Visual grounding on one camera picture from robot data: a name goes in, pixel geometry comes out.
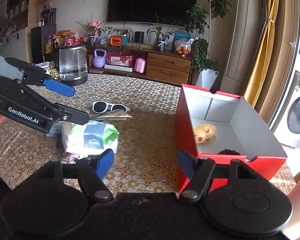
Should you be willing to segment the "light blue small carton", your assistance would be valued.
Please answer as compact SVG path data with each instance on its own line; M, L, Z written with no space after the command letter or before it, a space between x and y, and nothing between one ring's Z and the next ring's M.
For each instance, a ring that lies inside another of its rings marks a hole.
M57 137L62 133L63 121L58 121L53 124L49 133L46 133L47 137Z

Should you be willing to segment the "potted plant patterned pot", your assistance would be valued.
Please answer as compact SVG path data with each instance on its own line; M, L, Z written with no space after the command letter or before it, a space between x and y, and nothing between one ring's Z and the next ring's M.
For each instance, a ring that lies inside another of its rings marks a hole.
M153 45L155 51L165 52L170 37L180 30L180 22L177 23L174 21L166 30L164 30L164 18L162 18L162 22L160 23L156 12L155 16L157 23L150 24L146 34L149 38L151 38L152 34L155 35L155 43Z

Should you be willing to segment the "black television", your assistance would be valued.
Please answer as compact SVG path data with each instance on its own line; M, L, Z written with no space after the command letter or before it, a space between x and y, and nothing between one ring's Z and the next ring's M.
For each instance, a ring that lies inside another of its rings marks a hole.
M178 25L197 0L108 0L108 22Z

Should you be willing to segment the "white sunglasses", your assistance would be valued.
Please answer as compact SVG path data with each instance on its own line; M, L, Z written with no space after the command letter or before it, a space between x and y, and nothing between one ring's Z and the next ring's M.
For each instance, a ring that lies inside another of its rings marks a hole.
M96 114L103 114L116 110L123 110L126 113L130 112L130 108L119 103L108 103L105 101L95 101L92 103L92 110Z

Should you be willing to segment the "purple kettlebell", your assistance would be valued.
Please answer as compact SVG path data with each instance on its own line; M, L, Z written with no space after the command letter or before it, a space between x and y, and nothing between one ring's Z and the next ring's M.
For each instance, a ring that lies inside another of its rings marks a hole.
M107 51L105 49L96 48L94 49L94 58L92 60L92 65L95 68L103 68L106 64L106 55Z

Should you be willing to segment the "cartoon face plush keychain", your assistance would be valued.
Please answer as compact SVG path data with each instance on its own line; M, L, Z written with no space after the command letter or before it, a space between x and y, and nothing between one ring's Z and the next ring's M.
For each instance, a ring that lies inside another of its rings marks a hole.
M64 152L61 157L62 164L74 164L77 160L89 157L88 154L73 154Z

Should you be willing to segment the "black hair scrunchie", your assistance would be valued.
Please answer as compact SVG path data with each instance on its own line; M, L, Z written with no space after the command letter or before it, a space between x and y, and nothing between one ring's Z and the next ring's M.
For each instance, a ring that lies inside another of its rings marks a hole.
M241 155L240 153L238 153L234 150L229 150L229 149L224 149L224 150L220 151L218 154L221 154L221 155Z

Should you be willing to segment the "yellow pig toy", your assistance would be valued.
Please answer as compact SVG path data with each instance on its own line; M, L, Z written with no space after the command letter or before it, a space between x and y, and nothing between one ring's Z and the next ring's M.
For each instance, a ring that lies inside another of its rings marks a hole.
M196 144L206 144L209 141L215 140L216 128L211 124L202 124L193 129L194 139Z

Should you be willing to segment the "yellow curtain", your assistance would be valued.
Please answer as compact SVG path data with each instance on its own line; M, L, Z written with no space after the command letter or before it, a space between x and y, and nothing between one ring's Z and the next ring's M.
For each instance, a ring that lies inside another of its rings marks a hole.
M244 91L245 100L255 107L269 69L275 40L275 23L280 0L267 0L265 26L258 46L252 71Z

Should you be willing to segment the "wooden sideboard cabinet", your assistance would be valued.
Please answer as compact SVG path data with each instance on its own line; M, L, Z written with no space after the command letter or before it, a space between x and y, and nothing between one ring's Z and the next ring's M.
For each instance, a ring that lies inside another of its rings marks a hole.
M129 53L134 56L134 61L142 58L145 61L143 72L137 72L135 70L135 64L132 65L132 72L113 68L107 69L104 67L95 68L92 64L95 49L104 49L109 53L112 53L114 51ZM136 77L139 79L158 81L176 86L189 84L192 74L192 59L189 56L182 57L171 51L158 52L145 48L116 47L110 45L87 46L87 62L88 72L90 74Z

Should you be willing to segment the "white planter with plant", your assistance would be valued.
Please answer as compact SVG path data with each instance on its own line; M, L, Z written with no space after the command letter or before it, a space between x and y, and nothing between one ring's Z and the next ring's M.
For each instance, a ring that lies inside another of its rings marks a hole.
M186 31L195 35L192 43L193 65L198 72L197 87L212 88L219 74L218 62L211 59L216 27L231 9L231 0L205 0L207 9L193 5L186 11Z

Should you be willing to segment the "red cardboard box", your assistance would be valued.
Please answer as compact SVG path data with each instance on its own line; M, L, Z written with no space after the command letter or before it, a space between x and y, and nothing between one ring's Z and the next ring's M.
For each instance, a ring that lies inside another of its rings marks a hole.
M215 140L196 144L193 129L202 124L215 126ZM287 155L259 114L239 95L212 93L206 88L183 84L175 114L177 149L196 159L211 158L217 164L239 159L271 180ZM218 154L224 149L241 155Z

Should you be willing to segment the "silver foil packet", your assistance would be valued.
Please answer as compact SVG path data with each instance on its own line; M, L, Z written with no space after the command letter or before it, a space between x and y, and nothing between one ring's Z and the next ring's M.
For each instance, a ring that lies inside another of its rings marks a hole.
M118 109L115 111L110 111L107 113L103 113L95 118L97 121L124 121L133 119L134 117L131 116L129 113L125 112L124 110Z

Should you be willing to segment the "white tissue pack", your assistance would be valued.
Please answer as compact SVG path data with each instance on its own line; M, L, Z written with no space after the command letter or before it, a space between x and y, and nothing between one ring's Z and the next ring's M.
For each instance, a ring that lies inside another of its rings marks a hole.
M84 125L64 122L62 142L68 153L100 155L107 149L116 153L119 131L107 122L90 120Z

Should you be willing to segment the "red gift box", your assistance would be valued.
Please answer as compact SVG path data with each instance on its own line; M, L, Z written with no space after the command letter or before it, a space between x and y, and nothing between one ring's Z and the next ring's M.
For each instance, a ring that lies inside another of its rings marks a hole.
M115 66L131 67L135 57L126 51L113 51L108 53L108 63Z

